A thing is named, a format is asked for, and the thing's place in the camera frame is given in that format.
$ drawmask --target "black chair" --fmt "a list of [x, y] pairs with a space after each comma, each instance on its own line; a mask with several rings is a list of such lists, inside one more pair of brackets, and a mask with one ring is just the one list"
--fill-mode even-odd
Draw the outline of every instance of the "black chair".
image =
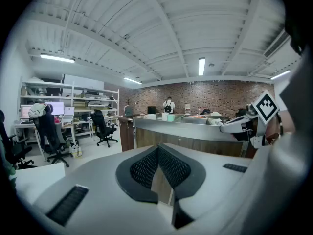
[[[60, 143], [58, 138], [54, 123], [54, 116], [51, 114], [51, 109], [46, 107], [45, 114], [40, 117], [33, 118], [33, 120], [40, 136], [40, 146], [42, 150], [46, 153], [55, 154], [49, 156], [47, 161], [50, 162], [50, 159], [53, 159], [51, 164], [54, 164], [58, 160], [61, 160], [66, 164], [66, 167], [69, 167], [68, 163], [63, 158], [68, 156], [73, 157], [73, 155], [69, 152], [61, 153], [61, 147], [63, 144]], [[49, 145], [45, 144], [45, 137], [47, 138]]]
[[18, 141], [16, 144], [13, 144], [13, 138], [16, 135], [11, 135], [8, 137], [3, 123], [4, 113], [0, 110], [0, 134], [5, 149], [5, 158], [13, 165], [20, 163], [17, 164], [19, 169], [35, 168], [36, 166], [29, 165], [30, 163], [34, 164], [33, 160], [23, 161], [26, 154], [32, 149], [32, 147], [25, 145], [25, 141], [27, 141], [27, 138]]
[[114, 131], [116, 131], [116, 128], [114, 128], [116, 123], [112, 124], [110, 127], [107, 127], [106, 123], [104, 122], [102, 111], [100, 110], [95, 110], [94, 113], [91, 114], [91, 118], [94, 125], [96, 126], [96, 134], [100, 138], [100, 142], [97, 143], [97, 146], [99, 146], [99, 143], [106, 141], [108, 147], [110, 148], [110, 140], [118, 142], [116, 139], [113, 139], [112, 136], [108, 137], [108, 135], [111, 135]]

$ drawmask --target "person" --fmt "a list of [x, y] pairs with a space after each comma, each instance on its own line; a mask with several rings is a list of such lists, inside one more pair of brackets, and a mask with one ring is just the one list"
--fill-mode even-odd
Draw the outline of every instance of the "person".
[[164, 112], [173, 113], [175, 108], [175, 103], [172, 101], [172, 98], [169, 96], [167, 101], [163, 103]]

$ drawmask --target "metal shelving unit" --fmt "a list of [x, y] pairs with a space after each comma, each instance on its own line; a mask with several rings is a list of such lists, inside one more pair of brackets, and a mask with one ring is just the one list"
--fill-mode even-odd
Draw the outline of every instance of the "metal shelving unit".
[[[117, 118], [118, 117], [118, 112], [119, 112], [119, 90], [118, 91], [110, 91], [110, 90], [100, 90], [100, 89], [94, 89], [94, 88], [88, 88], [88, 87], [81, 87], [81, 86], [76, 86], [74, 83], [71, 84], [62, 84], [62, 83], [51, 83], [51, 82], [43, 82], [43, 81], [25, 81], [22, 82], [22, 86], [28, 87], [28, 88], [60, 88], [60, 89], [71, 89], [71, 95], [70, 96], [40, 96], [40, 95], [27, 95], [27, 90], [25, 95], [20, 95], [20, 98], [42, 98], [42, 99], [48, 99], [48, 100], [70, 100], [71, 103], [70, 105], [73, 106], [73, 103], [75, 100], [83, 100], [83, 101], [101, 101], [101, 102], [112, 102], [116, 103], [117, 109], [103, 109], [101, 111], [103, 112], [108, 112], [112, 111], [115, 112], [115, 115], [112, 117]], [[110, 99], [99, 99], [99, 98], [87, 98], [87, 97], [74, 97], [74, 90], [88, 90], [92, 92], [98, 92], [98, 93], [115, 93], [117, 94], [117, 100], [110, 100]], [[93, 105], [92, 107], [103, 107], [101, 105]], [[75, 109], [75, 112], [92, 112], [93, 109]], [[88, 131], [88, 132], [83, 132], [83, 133], [78, 133], [76, 136], [82, 136], [82, 135], [89, 135], [90, 133], [94, 133], [94, 131]]]

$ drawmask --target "fluorescent light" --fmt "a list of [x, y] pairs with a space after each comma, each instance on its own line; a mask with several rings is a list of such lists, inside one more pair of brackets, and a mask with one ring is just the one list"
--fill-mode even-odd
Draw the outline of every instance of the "fluorescent light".
[[205, 66], [205, 58], [199, 58], [199, 76], [203, 76]]
[[285, 71], [285, 72], [283, 72], [283, 73], [280, 73], [280, 74], [277, 75], [277, 76], [271, 77], [270, 79], [271, 79], [271, 80], [274, 80], [274, 79], [276, 79], [276, 78], [278, 78], [278, 77], [281, 77], [281, 76], [283, 76], [283, 75], [286, 75], [286, 74], [289, 73], [289, 72], [290, 72], [290, 70], [287, 70], [287, 71]]
[[141, 84], [140, 82], [137, 82], [137, 81], [135, 81], [135, 80], [132, 80], [132, 79], [130, 79], [130, 78], [127, 78], [127, 77], [124, 77], [124, 79], [126, 79], [126, 80], [128, 80], [128, 81], [132, 81], [132, 82], [134, 82], [134, 83], [137, 83], [137, 84]]
[[50, 55], [45, 55], [45, 54], [40, 54], [40, 57], [45, 58], [45, 59], [52, 59], [52, 60], [58, 60], [58, 61], [63, 61], [63, 62], [75, 63], [74, 59], [68, 59], [68, 58], [63, 58], [63, 57], [50, 56]]

